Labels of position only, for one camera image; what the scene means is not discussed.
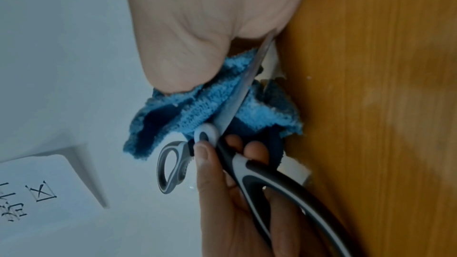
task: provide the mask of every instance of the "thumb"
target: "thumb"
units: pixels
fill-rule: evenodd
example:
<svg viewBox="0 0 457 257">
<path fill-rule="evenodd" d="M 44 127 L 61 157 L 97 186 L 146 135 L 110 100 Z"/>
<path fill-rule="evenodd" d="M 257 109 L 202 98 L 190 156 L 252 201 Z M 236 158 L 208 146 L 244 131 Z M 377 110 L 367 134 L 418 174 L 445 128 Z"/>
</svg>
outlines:
<svg viewBox="0 0 457 257">
<path fill-rule="evenodd" d="M 224 171 L 216 151 L 206 141 L 194 146 L 197 164 L 197 188 L 200 198 L 201 231 L 206 236 L 218 236 L 227 231 L 235 210 L 230 199 Z"/>
</svg>

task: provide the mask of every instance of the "wooden table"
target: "wooden table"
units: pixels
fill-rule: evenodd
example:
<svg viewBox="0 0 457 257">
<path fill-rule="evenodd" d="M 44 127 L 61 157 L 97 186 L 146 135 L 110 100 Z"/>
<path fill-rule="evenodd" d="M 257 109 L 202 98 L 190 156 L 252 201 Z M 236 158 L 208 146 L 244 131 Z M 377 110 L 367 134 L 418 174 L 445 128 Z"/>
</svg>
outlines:
<svg viewBox="0 0 457 257">
<path fill-rule="evenodd" d="M 457 256 L 457 0 L 303 0 L 287 153 L 369 256 Z"/>
</svg>

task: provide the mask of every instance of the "scissor handle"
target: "scissor handle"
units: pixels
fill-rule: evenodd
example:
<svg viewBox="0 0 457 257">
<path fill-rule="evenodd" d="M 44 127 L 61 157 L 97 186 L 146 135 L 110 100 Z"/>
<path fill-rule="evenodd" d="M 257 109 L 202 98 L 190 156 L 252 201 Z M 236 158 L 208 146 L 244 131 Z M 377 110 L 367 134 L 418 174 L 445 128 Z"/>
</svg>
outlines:
<svg viewBox="0 0 457 257">
<path fill-rule="evenodd" d="M 171 152 L 174 152 L 176 155 L 176 165 L 167 180 L 165 178 L 165 163 Z M 157 162 L 157 181 L 162 193 L 169 194 L 176 185 L 182 183 L 186 176 L 187 166 L 191 160 L 189 145 L 184 141 L 171 142 L 160 151 L 159 161 Z"/>
<path fill-rule="evenodd" d="M 269 246 L 271 212 L 263 187 L 274 189 L 299 206 L 319 225 L 341 256 L 361 256 L 356 243 L 338 219 L 300 184 L 265 164 L 236 153 L 223 138 L 219 140 L 216 151 L 224 170 L 238 184 L 249 205 L 256 228 Z"/>
</svg>

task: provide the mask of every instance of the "blue towel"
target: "blue towel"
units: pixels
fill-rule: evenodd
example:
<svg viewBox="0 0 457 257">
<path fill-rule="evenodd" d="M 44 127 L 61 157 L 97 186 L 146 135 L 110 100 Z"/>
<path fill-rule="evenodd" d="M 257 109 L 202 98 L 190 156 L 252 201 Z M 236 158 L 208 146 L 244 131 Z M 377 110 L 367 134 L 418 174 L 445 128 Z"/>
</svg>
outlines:
<svg viewBox="0 0 457 257">
<path fill-rule="evenodd" d="M 210 82 L 190 92 L 164 95 L 154 90 L 136 114 L 124 152 L 146 160 L 170 132 L 180 132 L 188 140 L 194 130 L 210 119 L 238 84 L 256 50 L 226 58 L 220 72 Z M 293 102 L 272 80 L 263 87 L 254 81 L 248 95 L 227 129 L 243 139 L 263 142 L 270 150 L 270 164 L 277 168 L 283 155 L 282 138 L 301 134 L 302 123 Z"/>
</svg>

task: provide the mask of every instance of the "scissor blade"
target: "scissor blade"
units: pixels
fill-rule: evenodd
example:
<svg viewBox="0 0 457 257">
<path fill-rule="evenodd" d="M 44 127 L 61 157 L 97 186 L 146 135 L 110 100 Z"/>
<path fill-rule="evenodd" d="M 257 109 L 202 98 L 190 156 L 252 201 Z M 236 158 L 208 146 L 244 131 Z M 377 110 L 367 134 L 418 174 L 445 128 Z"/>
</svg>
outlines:
<svg viewBox="0 0 457 257">
<path fill-rule="evenodd" d="M 275 32 L 276 30 L 272 30 L 268 33 L 258 49 L 256 56 L 248 68 L 242 73 L 240 82 L 233 89 L 232 95 L 222 104 L 219 113 L 214 117 L 212 124 L 218 129 L 221 136 L 232 122 L 244 98 L 248 94 L 249 87 L 252 85 L 258 69 L 275 37 Z"/>
</svg>

